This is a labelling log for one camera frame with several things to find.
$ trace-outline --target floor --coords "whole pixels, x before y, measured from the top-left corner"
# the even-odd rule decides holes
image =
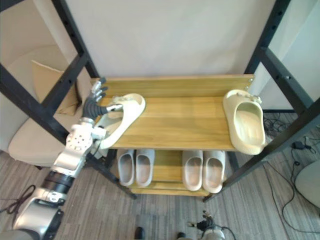
[[[292,114],[282,115],[284,121],[292,121]],[[318,128],[310,131],[313,138],[320,138]],[[295,150],[296,160],[306,165],[319,160],[320,144],[314,146],[317,153]],[[236,154],[242,165],[250,157]],[[268,157],[278,171],[289,178],[292,169],[290,148]],[[272,169],[265,165],[279,207],[290,199],[292,192]],[[34,166],[13,160],[7,153],[0,153],[1,198],[16,198],[27,186],[39,186],[48,169],[38,170]],[[0,200],[0,208],[10,201]],[[197,239],[200,232],[189,228],[187,221],[202,220],[202,211],[214,215],[214,221],[231,228],[237,240],[320,240],[320,234],[300,233],[282,223],[273,203],[271,189],[263,167],[242,178],[223,193],[207,203],[188,196],[139,195],[131,200],[102,175],[88,167],[82,170],[73,184],[68,200],[63,207],[64,219],[57,240],[130,240],[136,226],[145,228],[148,240],[174,240],[177,232],[185,232]],[[296,196],[287,207],[289,222],[305,231],[320,231],[320,209]],[[0,215],[0,231],[11,228],[12,215]],[[226,239],[232,236],[225,232]]]

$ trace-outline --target wooden shelf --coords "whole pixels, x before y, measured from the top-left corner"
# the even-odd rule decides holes
[[[149,189],[149,188],[132,188],[134,194],[152,194],[152,195],[176,195],[176,196],[194,196],[205,197],[208,195],[205,191],[188,191],[188,190],[162,190],[162,189]]]
[[[113,148],[235,151],[222,96],[146,97],[142,115]],[[104,98],[101,105],[111,100]]]
[[[145,97],[142,115],[114,148],[225,150],[232,146],[223,96],[249,87],[253,75],[109,78],[108,95],[138,93]],[[101,105],[111,99],[105,97]]]
[[[182,182],[182,151],[156,150],[152,182],[147,187],[136,183],[130,187],[136,194],[207,196],[204,189],[189,191]]]

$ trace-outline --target white clog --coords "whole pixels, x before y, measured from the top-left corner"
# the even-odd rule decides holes
[[[231,90],[223,108],[232,145],[244,154],[257,155],[266,146],[261,99],[243,90]]]
[[[133,149],[118,149],[116,152],[119,180],[123,186],[129,186],[135,180],[134,151]]]
[[[203,152],[202,186],[209,193],[221,191],[226,169],[226,153],[213,150]]]
[[[138,149],[135,157],[135,179],[141,187],[151,183],[155,162],[154,149]]]
[[[107,131],[106,138],[96,143],[100,149],[108,149],[114,145],[146,107],[145,99],[137,93],[113,97],[110,104],[122,104],[123,109],[109,112],[97,122],[96,126],[103,126]]]
[[[182,181],[190,191],[197,191],[202,185],[203,152],[187,150],[182,152]]]

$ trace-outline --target power adapter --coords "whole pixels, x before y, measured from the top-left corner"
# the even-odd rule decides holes
[[[292,143],[291,147],[293,149],[303,150],[306,148],[306,145],[304,145],[301,141],[295,141],[294,143]]]

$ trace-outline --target person's foot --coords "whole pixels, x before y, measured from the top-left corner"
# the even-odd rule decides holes
[[[176,236],[176,239],[185,238],[185,237],[186,237],[186,234],[184,232],[179,232],[178,235]]]
[[[145,239],[145,230],[142,227],[138,226],[135,229],[134,239],[139,239],[139,240]]]

